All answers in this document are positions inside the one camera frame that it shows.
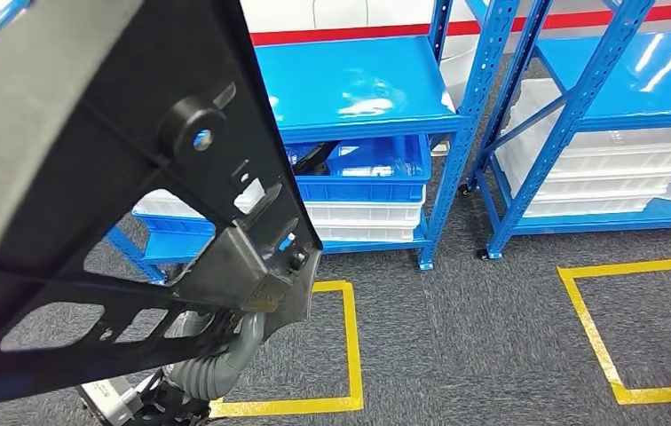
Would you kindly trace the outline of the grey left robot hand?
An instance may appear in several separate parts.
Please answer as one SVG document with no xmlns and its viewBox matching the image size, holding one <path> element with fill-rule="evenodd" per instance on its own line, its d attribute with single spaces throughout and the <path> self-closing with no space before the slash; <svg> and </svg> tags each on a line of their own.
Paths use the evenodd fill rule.
<svg viewBox="0 0 671 426">
<path fill-rule="evenodd" d="M 216 319 L 217 315 L 215 313 L 183 312 L 165 332 L 164 336 L 166 338 L 197 336 L 213 325 Z M 264 312 L 245 314 L 233 329 L 233 339 L 215 349 L 212 354 L 254 353 L 263 341 L 265 320 L 266 314 Z"/>
</svg>

